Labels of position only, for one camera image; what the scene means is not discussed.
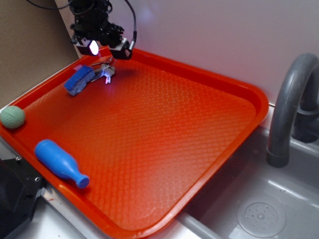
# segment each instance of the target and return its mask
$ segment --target sink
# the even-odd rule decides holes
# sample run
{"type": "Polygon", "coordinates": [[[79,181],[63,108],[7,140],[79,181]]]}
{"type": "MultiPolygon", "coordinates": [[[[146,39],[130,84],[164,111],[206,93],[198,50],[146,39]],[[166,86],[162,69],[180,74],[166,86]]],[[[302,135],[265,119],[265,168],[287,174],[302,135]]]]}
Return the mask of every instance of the sink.
{"type": "Polygon", "coordinates": [[[222,239],[319,238],[319,151],[292,139],[290,162],[266,162],[259,127],[184,209],[222,239]]]}

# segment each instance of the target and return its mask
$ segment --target cardboard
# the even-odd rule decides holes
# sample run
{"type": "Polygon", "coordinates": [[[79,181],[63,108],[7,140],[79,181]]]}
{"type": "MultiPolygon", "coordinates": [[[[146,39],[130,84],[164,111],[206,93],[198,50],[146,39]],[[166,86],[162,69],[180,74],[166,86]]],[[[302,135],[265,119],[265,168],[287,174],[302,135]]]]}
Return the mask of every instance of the cardboard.
{"type": "MultiPolygon", "coordinates": [[[[55,6],[54,0],[44,4],[55,6]]],[[[0,1],[0,108],[78,59],[58,10],[0,1]]]]}

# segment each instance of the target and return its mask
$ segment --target black cable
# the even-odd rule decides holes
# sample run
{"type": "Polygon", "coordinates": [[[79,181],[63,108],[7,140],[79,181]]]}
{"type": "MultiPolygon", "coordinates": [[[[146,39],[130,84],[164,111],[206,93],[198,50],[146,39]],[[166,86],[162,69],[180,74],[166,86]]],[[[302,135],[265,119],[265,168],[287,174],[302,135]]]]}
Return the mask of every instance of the black cable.
{"type": "Polygon", "coordinates": [[[124,0],[127,5],[130,7],[132,14],[133,14],[133,19],[134,19],[134,32],[133,32],[133,41],[136,42],[136,38],[137,38],[137,30],[136,30],[136,16],[135,16],[135,11],[132,7],[132,5],[130,4],[130,2],[128,0],[124,0]]]}
{"type": "Polygon", "coordinates": [[[60,9],[64,9],[68,6],[70,6],[70,4],[73,2],[73,0],[70,0],[69,3],[67,5],[61,6],[61,7],[46,7],[46,6],[40,6],[34,2],[32,2],[31,0],[26,0],[28,3],[32,4],[33,6],[42,8],[42,9],[47,9],[47,10],[60,10],[60,9]]]}

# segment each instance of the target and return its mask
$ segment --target drain strainer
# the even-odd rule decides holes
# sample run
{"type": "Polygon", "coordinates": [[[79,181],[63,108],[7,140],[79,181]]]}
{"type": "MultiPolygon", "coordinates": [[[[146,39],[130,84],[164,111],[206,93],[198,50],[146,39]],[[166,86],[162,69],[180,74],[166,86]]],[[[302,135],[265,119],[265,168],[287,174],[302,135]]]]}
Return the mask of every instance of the drain strainer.
{"type": "Polygon", "coordinates": [[[239,225],[247,233],[258,238],[271,238],[279,234],[286,224],[284,210],[267,198],[251,198],[237,212],[239,225]]]}

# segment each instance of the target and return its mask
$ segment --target orange tray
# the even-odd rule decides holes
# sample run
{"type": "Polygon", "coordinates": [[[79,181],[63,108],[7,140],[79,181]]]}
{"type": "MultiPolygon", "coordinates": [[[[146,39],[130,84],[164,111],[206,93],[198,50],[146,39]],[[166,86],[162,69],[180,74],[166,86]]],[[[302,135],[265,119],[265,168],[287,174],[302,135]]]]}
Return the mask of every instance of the orange tray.
{"type": "Polygon", "coordinates": [[[105,234],[147,237],[164,228],[264,119],[254,86],[140,50],[71,96],[63,85],[83,57],[13,102],[25,124],[0,134],[105,234]],[[78,162],[90,185],[78,189],[34,155],[52,139],[78,162]]]}

